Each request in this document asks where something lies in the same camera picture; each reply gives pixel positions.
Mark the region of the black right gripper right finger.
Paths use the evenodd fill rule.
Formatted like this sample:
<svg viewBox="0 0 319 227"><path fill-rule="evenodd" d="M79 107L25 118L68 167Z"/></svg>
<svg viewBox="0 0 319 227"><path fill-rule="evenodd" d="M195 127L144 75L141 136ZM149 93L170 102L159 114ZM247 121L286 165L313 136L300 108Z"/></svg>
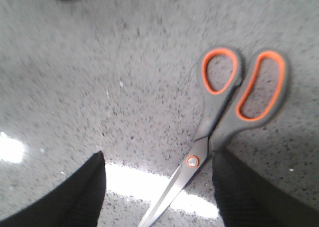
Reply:
<svg viewBox="0 0 319 227"><path fill-rule="evenodd" d="M319 212L263 178L228 149L213 153L212 182L227 227L317 227Z"/></svg>

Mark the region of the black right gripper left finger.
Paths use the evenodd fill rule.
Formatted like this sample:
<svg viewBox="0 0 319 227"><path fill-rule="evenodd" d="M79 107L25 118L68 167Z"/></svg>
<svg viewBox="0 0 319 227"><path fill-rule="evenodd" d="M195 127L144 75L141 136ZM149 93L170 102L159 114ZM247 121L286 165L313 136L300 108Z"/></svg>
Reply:
<svg viewBox="0 0 319 227"><path fill-rule="evenodd" d="M105 159L94 153L50 193L1 221L2 227L95 227L106 191Z"/></svg>

